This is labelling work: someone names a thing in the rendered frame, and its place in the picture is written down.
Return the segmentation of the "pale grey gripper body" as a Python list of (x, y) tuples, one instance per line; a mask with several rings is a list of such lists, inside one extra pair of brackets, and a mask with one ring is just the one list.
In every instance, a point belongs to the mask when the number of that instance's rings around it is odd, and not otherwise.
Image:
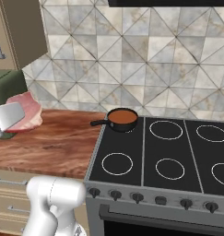
[(18, 102), (0, 105), (0, 137), (24, 117), (24, 110)]

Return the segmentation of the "pink raw steak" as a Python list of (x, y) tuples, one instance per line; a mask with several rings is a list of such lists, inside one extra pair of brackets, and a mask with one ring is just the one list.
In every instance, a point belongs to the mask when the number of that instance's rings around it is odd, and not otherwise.
[(42, 124), (41, 105), (33, 98), (30, 91), (13, 96), (6, 102), (18, 102), (25, 113), (25, 117), (20, 122), (6, 130), (7, 133), (28, 132)]

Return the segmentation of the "black stove knob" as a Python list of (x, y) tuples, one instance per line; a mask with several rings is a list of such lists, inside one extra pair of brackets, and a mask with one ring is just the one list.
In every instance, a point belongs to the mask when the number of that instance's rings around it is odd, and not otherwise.
[(180, 204), (185, 210), (188, 210), (193, 205), (193, 201), (190, 199), (182, 199)]
[(117, 190), (112, 190), (110, 191), (110, 196), (114, 201), (117, 201), (118, 199), (122, 197), (122, 193)]
[(138, 204), (140, 201), (144, 199), (144, 196), (140, 193), (133, 193), (132, 198)]
[(218, 204), (215, 202), (207, 202), (205, 207), (210, 213), (214, 213), (216, 210), (218, 210)]
[(100, 190), (98, 188), (90, 188), (88, 192), (92, 195), (93, 198), (96, 198), (100, 195)]

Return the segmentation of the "black saucepan with marinade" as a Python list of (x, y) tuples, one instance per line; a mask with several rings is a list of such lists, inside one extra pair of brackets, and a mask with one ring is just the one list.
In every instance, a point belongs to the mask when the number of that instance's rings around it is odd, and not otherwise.
[(136, 111), (129, 108), (116, 108), (107, 113), (107, 118), (103, 120), (92, 121), (91, 126), (108, 125), (113, 131), (126, 133), (133, 130), (138, 121)]

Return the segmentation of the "grey stove with black hob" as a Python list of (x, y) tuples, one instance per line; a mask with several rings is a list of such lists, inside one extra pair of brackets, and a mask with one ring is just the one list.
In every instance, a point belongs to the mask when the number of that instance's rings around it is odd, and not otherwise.
[[(105, 236), (101, 204), (184, 209), (181, 200), (190, 199), (190, 210), (210, 213), (205, 204), (215, 202), (224, 216), (224, 123), (142, 116), (129, 133), (103, 126), (84, 183), (90, 236)], [(114, 201), (112, 190), (122, 197)], [(144, 199), (137, 204), (133, 193)]]

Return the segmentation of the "dark green appliance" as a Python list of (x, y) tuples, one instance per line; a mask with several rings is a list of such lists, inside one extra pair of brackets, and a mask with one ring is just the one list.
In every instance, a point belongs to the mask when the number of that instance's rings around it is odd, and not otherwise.
[(0, 105), (7, 104), (9, 98), (27, 91), (21, 70), (0, 70)]

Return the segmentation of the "beige drawer front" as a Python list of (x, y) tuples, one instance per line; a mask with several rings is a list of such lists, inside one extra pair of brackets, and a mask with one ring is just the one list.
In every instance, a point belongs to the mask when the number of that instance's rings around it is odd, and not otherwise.
[(0, 232), (13, 235), (21, 235), (26, 226), (25, 222), (17, 222), (13, 220), (0, 219)]
[(14, 208), (25, 209), (30, 211), (29, 200), (23, 198), (15, 198), (10, 196), (0, 195), (0, 214), (13, 215), (17, 217), (28, 218), (29, 214), (23, 214), (18, 212), (12, 212), (7, 210), (8, 206), (13, 206)]
[(0, 178), (15, 182), (28, 181), (27, 185), (0, 183), (0, 195), (3, 196), (26, 195), (29, 198), (59, 198), (64, 196), (83, 198), (86, 196), (86, 188), (79, 179), (4, 170), (0, 170)]

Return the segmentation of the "beige cupboard door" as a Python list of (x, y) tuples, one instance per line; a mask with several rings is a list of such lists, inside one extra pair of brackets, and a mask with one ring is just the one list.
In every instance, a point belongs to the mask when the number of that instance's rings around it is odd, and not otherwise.
[(0, 69), (18, 69), (18, 60), (14, 49), (13, 40), (10, 33), (9, 24), (7, 21), (4, 0), (0, 0), (0, 43), (5, 51), (6, 59), (0, 59)]

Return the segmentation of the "black oven door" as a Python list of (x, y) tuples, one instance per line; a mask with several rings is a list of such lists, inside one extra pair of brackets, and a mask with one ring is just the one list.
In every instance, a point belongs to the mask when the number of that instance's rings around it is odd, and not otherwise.
[(100, 214), (105, 236), (224, 236), (224, 229), (108, 212)]

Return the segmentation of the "black range hood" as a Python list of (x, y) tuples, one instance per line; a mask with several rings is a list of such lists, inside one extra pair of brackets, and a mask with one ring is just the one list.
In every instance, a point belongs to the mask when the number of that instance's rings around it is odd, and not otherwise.
[(109, 7), (224, 6), (224, 0), (108, 0)]

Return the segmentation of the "beige wall cupboard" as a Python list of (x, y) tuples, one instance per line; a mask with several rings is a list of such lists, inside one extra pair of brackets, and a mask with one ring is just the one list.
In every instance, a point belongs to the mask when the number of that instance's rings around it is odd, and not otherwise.
[(39, 0), (4, 1), (18, 69), (21, 69), (47, 53), (40, 3)]

